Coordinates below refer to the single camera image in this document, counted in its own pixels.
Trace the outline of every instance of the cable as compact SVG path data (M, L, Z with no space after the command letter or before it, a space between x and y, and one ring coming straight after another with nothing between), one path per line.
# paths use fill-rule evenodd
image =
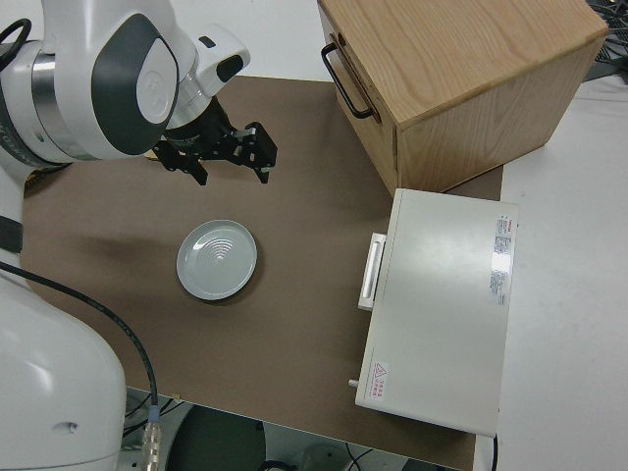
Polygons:
M142 363L144 364L144 368L146 370L146 375L148 376L148 382L150 384L150 397L151 404L157 405L159 404L159 396L157 395L157 380L155 379L155 373L153 371L153 367L150 364L150 359L148 358L148 354L144 349L144 345L141 344L139 338L135 335L135 333L131 330L131 327L127 325L125 321L123 321L120 317L118 317L111 309L99 303L98 301L92 299L91 297L83 294L82 292L76 291L75 289L68 288L60 283L53 282L52 280L48 280L47 278L40 277L39 275L35 275L32 272L24 270L22 268L14 267L13 265L9 265L8 263L4 263L0 261L0 270L11 273L13 275L17 275L26 280L32 281L39 285L44 285L45 287L53 288L57 291L62 292L63 294L67 294L68 296L73 297L74 299L78 299L79 301L84 302L85 304L93 307L100 313L107 316L111 319L118 327L120 327L124 333L131 339L133 345L137 349L139 356L141 357Z
M281 469L283 471L295 471L296 466L284 463L283 461L264 461L257 471L269 471L271 469Z
M172 412L173 410L175 410L177 407L181 407L182 405L184 405L184 404L185 404L185 402L180 402L180 403L178 403L177 405L175 405L175 406L171 407L170 409L165 410L165 409L166 409L166 407L168 407L168 405L170 405L170 404L172 403L172 401L173 401L173 400L174 400L174 399L170 398L170 399L168 400L168 402L166 402L166 404L165 404L165 405L164 405L164 406L160 409L160 412L159 412L159 414L160 414L159 416L160 416L160 417L163 417L164 415L171 413L171 412ZM137 429L140 429L141 427L143 427L143 426L144 426L144 425L146 425L147 423L148 423L148 421L147 421L147 420L142 420L142 421L141 421L140 423L138 423L138 424L135 424L135 425L130 425L130 426L128 426L128 427L125 427L125 431L122 433L122 438L124 438L124 437L126 437L126 436L128 436L128 435L132 434L134 431L136 431Z
M610 17L621 18L625 15L624 13L617 13L612 8L606 7L604 5L595 5L590 3L589 6L593 8L596 12L602 13L603 15L609 15Z
M148 399L150 399L150 394L147 394L146 397L144 398L144 400L140 404L138 404L137 407L134 410L132 410L131 412L127 412L125 414L125 418L131 417L135 412L137 412L141 408L142 405L144 405L146 403L146 401Z
M352 461L351 466L349 466L349 469L347 471L351 471L351 469L353 469L353 466L357 468L357 471L362 471L362 468L360 468L360 463L358 463L358 461L360 460L360 458L362 458L363 456L366 456L371 451L373 451L373 449L372 448L367 449L362 454L358 455L358 457L356 458L355 456L353 456L353 453L351 453L351 449L349 448L349 444L347 442L344 442L344 447L346 448L346 452L349 453L349 457L351 458L351 461Z
M26 44L26 39L30 34L31 27L32 23L30 22L30 20L27 18L22 18L21 20L12 22L10 25L5 27L2 32L0 32L0 44L2 44L7 37L16 32L18 29L22 29L22 31L20 31L20 34L18 35L18 38L16 39L16 42L14 42L9 47L9 49L0 56L0 72L2 72L5 67L11 64L11 61L16 58L16 56L20 52L20 49L22 49L22 46Z
M617 56L615 59L620 59L621 57L624 57L624 52L618 51L617 49L615 49L613 46L611 46L609 44L605 44L602 48L607 53L608 52L612 52L615 56Z
M600 59L600 60L597 60L596 62L600 64L609 64L610 66L615 66L620 71L628 71L628 66L624 66L620 64L619 62L614 62L613 60Z
M491 471L497 471L497 455L497 435L495 435L495 437L493 438L493 465L491 466Z
M608 37L606 39L606 41L612 43L612 44L617 44L618 46L624 46L624 47L628 47L628 41L623 41L621 39L615 39L614 37Z

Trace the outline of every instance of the warning label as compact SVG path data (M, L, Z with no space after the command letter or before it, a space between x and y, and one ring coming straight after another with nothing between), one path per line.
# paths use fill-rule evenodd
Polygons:
M386 379L389 375L389 365L374 361L371 365L371 381L368 387L370 399L384 400L386 395Z

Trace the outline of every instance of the printed label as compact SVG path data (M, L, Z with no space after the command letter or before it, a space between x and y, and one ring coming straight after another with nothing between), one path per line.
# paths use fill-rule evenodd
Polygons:
M371 381L368 387L369 399L384 400L388 375L389 365L387 363L374 361L371 364Z
M512 231L516 224L508 216L501 216L497 220L495 229L495 243L493 245L493 260L491 263L491 297L498 305L508 302L510 291L510 265L512 263Z

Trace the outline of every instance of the cable connector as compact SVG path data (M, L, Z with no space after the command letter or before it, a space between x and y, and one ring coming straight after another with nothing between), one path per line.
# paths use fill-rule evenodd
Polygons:
M148 409L148 423L142 440L142 471L157 471L161 447L161 424L159 406L151 405Z

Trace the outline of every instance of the black metal handle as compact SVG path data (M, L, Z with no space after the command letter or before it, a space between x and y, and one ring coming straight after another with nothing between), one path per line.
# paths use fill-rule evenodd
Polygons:
M328 56L328 54L330 52L334 52L337 49L338 49L338 47L336 46L336 44L334 42L332 42L331 44L328 44L327 46L325 46L323 48L323 50L321 51L321 56L323 57L323 64L325 64L325 67L327 68L327 70L329 71L330 75L332 76L332 80L336 84L336 87L338 88L338 91L340 92L340 95L342 95L342 98L344 99L344 102L346 103L346 106L348 106L349 111L351 112L351 114L355 118L357 118L358 120L363 120L365 118L368 118L369 116L373 116L373 114L374 114L373 108L367 108L364 111L358 111L358 109L355 108L355 105L351 101L351 98L346 93L346 90L342 86L342 83L340 83L340 79L339 79L338 75L336 74L336 71L334 71L334 68L332 67L332 64L330 63L329 59L327 58L327 56Z

